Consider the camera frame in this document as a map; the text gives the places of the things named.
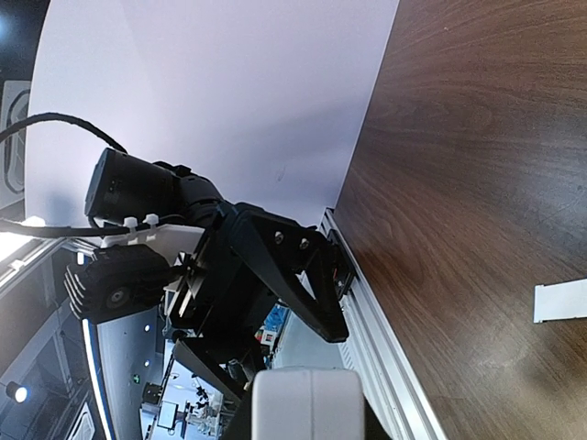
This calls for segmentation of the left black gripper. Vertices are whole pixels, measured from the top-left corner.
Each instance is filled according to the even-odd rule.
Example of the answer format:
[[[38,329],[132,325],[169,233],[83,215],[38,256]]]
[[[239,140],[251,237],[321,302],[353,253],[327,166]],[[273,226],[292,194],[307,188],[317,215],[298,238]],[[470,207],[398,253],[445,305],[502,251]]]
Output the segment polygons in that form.
[[[175,342],[173,357],[181,365],[225,397],[242,399],[244,386],[222,365],[250,351],[275,295],[328,343],[348,339],[333,249],[323,234],[247,203],[219,205],[202,226],[180,281],[186,296],[173,306],[170,320],[205,337]]]

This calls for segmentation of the white remote control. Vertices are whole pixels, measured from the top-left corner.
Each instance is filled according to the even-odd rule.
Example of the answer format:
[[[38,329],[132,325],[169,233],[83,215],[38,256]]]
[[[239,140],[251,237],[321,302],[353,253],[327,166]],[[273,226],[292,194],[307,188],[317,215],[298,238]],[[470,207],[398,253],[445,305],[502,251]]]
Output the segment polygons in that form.
[[[251,396],[255,440],[364,439],[359,375],[336,368],[278,368],[258,373]]]

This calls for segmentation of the white battery cover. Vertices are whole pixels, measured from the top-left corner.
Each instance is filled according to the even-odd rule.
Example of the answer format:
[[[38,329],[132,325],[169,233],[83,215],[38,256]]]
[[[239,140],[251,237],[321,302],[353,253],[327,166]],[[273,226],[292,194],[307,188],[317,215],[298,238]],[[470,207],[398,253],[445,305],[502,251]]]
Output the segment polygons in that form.
[[[535,324],[587,316],[587,280],[573,280],[534,289]]]

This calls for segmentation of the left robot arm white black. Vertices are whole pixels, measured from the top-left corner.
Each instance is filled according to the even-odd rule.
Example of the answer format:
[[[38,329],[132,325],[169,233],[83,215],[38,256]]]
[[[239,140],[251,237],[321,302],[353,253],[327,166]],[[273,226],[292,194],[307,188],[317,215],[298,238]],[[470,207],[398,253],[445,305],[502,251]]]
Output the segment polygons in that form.
[[[339,303],[338,246],[312,226],[248,203],[225,200],[207,178],[183,166],[103,152],[84,212],[97,228],[29,226],[30,237],[99,237],[103,244],[64,284],[74,314],[92,324],[154,308],[173,289],[166,316],[174,358],[240,401],[265,367],[256,332],[284,303],[328,343],[349,330]]]

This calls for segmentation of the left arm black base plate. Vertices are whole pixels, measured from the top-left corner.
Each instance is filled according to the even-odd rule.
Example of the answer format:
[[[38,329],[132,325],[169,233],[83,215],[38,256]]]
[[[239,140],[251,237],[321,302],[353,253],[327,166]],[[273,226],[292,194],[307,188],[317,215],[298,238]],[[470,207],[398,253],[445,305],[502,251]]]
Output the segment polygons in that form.
[[[327,240],[331,244],[334,255],[333,282],[338,298],[349,293],[351,284],[356,278],[356,270],[347,252],[340,233],[330,229],[327,233]]]

